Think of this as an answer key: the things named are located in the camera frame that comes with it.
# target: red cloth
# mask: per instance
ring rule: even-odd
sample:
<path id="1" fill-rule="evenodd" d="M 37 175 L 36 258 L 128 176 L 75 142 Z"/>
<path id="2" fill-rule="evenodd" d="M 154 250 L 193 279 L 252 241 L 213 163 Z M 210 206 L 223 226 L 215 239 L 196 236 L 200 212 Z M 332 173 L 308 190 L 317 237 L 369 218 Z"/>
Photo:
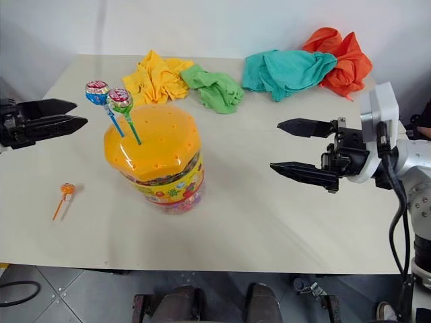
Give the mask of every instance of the red cloth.
<path id="1" fill-rule="evenodd" d="M 354 32 L 342 40 L 338 30 L 320 28 L 311 35 L 302 49 L 308 52 L 330 52 L 337 57 L 338 64 L 326 74 L 321 85 L 347 98 L 350 98 L 350 92 L 364 88 L 362 80 L 371 72 L 372 63 L 361 51 Z"/>

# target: yellow lid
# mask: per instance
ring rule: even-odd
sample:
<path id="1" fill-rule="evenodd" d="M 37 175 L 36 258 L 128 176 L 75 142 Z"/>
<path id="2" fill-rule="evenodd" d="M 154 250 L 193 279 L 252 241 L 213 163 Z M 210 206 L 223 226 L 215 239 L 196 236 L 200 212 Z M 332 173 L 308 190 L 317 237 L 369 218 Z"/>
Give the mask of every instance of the yellow lid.
<path id="1" fill-rule="evenodd" d="M 117 120 L 125 136 L 111 125 L 105 133 L 104 150 L 108 163 L 122 173 L 145 182 L 175 175 L 200 150 L 199 132 L 193 117 L 168 104 L 134 107 L 131 118 L 142 145 L 120 116 Z"/>

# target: green cloth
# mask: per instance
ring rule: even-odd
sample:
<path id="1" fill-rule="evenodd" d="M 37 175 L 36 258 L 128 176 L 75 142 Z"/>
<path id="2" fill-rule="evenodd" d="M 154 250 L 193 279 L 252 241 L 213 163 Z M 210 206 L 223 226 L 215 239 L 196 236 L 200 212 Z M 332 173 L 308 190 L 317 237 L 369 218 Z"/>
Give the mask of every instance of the green cloth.
<path id="1" fill-rule="evenodd" d="M 329 53 L 270 50 L 245 59 L 242 87 L 271 92 L 279 102 L 293 93 L 319 84 L 337 64 Z"/>
<path id="2" fill-rule="evenodd" d="M 244 90 L 226 73 L 209 73 L 193 65 L 180 74 L 190 88 L 199 91 L 205 107 L 218 113 L 236 112 L 244 97 Z"/>

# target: orange lollipop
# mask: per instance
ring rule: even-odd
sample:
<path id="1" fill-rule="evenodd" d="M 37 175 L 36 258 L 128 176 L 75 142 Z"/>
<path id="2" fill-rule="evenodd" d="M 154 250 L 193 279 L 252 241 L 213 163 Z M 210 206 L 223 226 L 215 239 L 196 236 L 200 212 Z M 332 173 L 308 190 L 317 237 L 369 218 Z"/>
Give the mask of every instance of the orange lollipop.
<path id="1" fill-rule="evenodd" d="M 60 191 L 63 193 L 63 196 L 61 197 L 59 206 L 57 207 L 57 210 L 55 211 L 55 214 L 54 214 L 54 217 L 53 217 L 53 221 L 57 217 L 57 214 L 58 214 L 58 212 L 60 210 L 61 205 L 63 204 L 64 201 L 66 201 L 66 196 L 68 194 L 72 195 L 75 192 L 75 185 L 69 184 L 69 183 L 64 183 L 63 185 L 61 185 Z"/>

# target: tabletop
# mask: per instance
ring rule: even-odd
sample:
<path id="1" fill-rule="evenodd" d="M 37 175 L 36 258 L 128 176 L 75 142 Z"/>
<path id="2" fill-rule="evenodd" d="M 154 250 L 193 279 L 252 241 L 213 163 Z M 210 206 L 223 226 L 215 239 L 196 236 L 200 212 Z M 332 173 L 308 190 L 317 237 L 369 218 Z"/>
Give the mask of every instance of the tabletop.
<path id="1" fill-rule="evenodd" d="M 196 120 L 205 164 L 202 201 L 183 215 L 150 207 L 104 158 L 110 126 L 86 100 L 87 81 L 122 87 L 142 57 L 77 55 L 45 98 L 75 102 L 70 114 L 88 124 L 72 135 L 0 155 L 0 262 L 193 271 L 396 273 L 388 241 L 398 202 L 373 180 L 340 181 L 339 192 L 280 176 L 271 162 L 320 165 L 331 139 L 294 137 L 277 129 L 291 118 L 346 117 L 360 129 L 353 102 L 314 87 L 282 102 L 246 92 L 238 112 L 216 114 L 190 90 L 173 104 Z M 244 60 L 195 58 L 207 71 L 241 80 Z M 371 77 L 366 89 L 374 87 Z M 64 214 L 51 221 L 59 187 L 79 187 Z M 403 236 L 396 232 L 402 250 Z"/>

